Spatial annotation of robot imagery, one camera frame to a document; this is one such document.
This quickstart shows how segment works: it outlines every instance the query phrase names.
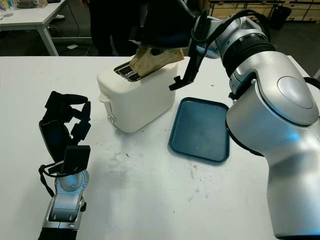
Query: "white toaster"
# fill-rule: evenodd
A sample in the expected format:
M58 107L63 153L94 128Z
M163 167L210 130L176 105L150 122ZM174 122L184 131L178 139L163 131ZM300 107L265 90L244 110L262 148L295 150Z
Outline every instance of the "white toaster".
M178 64L168 64L140 77L129 63L107 68L97 76L107 119L120 130L133 133L166 110L175 101L175 91L169 90L178 74Z

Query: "trash bin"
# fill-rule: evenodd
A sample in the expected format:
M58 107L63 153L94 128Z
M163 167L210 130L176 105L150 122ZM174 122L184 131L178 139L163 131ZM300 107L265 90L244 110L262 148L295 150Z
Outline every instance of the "trash bin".
M285 24L287 17L291 14L291 8L286 6L276 6L270 19L271 29L281 29Z

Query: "desk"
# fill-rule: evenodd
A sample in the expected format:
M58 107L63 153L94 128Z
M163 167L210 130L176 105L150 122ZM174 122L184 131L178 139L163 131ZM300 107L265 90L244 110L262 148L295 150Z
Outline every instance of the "desk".
M44 8L15 9L13 15L0 20L0 31L37 30L51 56L59 56L47 25L55 18L57 12L67 3L49 3Z
M232 105L221 61L205 59L195 82L176 91L172 109L126 134L108 122L98 101L96 76L128 60L0 57L0 239L35 240L40 234L50 196L38 167L52 159L38 122L55 90L91 101L92 127L81 142L91 146L90 182L84 192L88 206L78 240L275 240L263 157L232 140L223 164L182 156L168 147L181 99ZM179 63L180 74L187 64L188 59ZM319 91L311 88L319 104Z

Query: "black pants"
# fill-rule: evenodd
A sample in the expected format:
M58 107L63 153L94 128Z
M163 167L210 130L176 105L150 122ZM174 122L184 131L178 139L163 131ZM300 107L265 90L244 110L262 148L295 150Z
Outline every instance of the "black pants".
M132 0L91 0L91 37L99 56L113 56L110 36L120 56L132 56L138 46L129 41L140 19L139 4Z

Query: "blue tray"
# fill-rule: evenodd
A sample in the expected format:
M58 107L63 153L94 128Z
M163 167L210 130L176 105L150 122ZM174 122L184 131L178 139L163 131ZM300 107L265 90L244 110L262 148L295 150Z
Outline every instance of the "blue tray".
M177 153L214 162L229 157L228 106L193 97L181 100L169 145Z

